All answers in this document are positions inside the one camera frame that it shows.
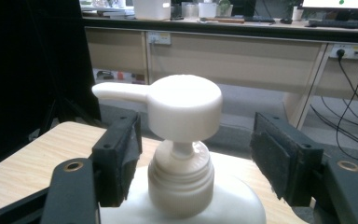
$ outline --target white container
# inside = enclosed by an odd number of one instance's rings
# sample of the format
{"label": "white container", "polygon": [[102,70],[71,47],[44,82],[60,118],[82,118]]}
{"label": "white container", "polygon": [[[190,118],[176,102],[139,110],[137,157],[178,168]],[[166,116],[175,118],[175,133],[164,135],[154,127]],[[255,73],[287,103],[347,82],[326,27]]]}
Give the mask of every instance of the white container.
{"label": "white container", "polygon": [[137,20],[164,21],[171,18],[171,0],[132,0]]}
{"label": "white container", "polygon": [[214,18],[216,17],[216,9],[216,3],[199,3],[199,17]]}

